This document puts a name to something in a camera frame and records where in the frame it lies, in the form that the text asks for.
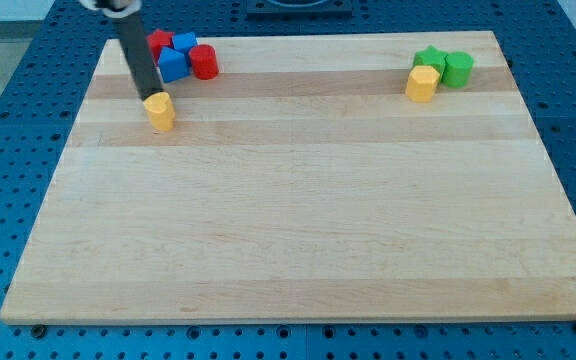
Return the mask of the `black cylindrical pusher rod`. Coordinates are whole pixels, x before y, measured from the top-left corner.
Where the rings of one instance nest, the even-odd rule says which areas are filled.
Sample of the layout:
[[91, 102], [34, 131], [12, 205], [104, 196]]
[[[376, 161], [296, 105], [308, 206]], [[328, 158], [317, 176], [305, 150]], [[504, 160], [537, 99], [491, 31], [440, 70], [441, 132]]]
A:
[[112, 20], [141, 100], [163, 91], [139, 12]]

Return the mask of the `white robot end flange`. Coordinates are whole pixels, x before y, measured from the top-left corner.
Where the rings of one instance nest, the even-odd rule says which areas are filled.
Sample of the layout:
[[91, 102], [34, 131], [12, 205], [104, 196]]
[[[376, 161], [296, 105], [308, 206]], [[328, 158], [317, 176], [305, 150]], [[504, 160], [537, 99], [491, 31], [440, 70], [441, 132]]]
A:
[[86, 9], [101, 11], [109, 18], [124, 18], [142, 7], [141, 0], [79, 0], [79, 3]]

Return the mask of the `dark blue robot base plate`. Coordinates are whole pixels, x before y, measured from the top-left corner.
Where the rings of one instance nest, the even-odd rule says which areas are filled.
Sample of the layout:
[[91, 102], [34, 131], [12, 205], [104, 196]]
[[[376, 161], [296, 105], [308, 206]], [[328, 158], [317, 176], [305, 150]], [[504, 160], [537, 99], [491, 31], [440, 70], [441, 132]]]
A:
[[245, 0], [248, 17], [351, 15], [352, 0]]

